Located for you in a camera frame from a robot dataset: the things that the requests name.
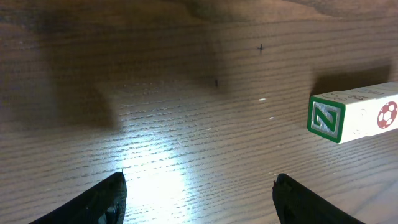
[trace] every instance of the white block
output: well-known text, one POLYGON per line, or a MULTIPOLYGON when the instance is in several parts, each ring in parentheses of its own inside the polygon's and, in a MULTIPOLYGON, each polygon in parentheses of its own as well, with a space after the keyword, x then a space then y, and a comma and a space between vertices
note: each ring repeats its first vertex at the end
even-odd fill
POLYGON ((308 130, 337 143, 398 127, 398 83, 383 83, 310 98, 308 130))

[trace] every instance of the wood grain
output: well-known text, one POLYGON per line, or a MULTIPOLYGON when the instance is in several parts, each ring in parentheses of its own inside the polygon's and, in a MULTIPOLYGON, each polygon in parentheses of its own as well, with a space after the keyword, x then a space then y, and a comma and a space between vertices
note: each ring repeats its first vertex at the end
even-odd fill
POLYGON ((396 81, 397 24, 395 0, 3 0, 0 222, 123 169, 125 223, 278 223, 281 172, 395 223, 397 132, 336 145, 306 114, 317 80, 396 81))

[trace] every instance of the wooden table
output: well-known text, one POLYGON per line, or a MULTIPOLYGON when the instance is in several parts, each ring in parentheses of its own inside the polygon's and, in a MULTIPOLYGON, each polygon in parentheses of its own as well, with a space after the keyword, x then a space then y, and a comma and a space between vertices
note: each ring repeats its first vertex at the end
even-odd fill
POLYGON ((278 223, 281 172, 396 223, 397 132, 337 145, 306 122, 314 88, 397 80, 397 15, 396 1, 2 0, 0 223, 122 169, 125 223, 278 223))

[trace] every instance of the soccer ball picture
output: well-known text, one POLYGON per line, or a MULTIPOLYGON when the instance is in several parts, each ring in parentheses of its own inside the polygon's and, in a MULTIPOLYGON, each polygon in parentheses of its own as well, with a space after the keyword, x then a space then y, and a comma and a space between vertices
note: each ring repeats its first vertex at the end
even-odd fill
POLYGON ((386 103, 380 110, 379 116, 377 117, 377 125, 379 128, 388 128, 397 116, 398 106, 395 102, 386 103))

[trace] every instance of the small black cross mark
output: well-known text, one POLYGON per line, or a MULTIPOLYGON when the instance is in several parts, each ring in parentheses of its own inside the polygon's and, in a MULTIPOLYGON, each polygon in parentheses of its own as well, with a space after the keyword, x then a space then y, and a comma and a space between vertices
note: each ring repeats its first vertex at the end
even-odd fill
POLYGON ((258 47, 257 49, 260 50, 259 55, 262 53, 262 50, 264 50, 264 48, 262 48, 262 44, 261 44, 260 47, 258 47))

